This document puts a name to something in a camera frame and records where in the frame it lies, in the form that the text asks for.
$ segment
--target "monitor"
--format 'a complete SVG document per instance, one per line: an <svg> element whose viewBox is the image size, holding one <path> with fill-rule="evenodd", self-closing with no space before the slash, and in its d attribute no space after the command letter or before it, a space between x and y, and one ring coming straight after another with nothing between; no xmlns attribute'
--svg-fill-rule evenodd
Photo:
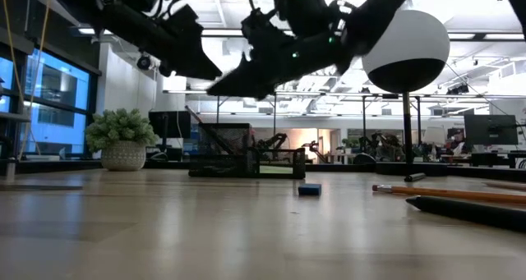
<svg viewBox="0 0 526 280"><path fill-rule="evenodd" d="M517 121L508 115L464 115L469 145L517 145Z"/></svg>
<svg viewBox="0 0 526 280"><path fill-rule="evenodd" d="M179 112L150 112L148 115L150 124L154 127L154 133L161 138L190 138L190 113Z"/></svg>

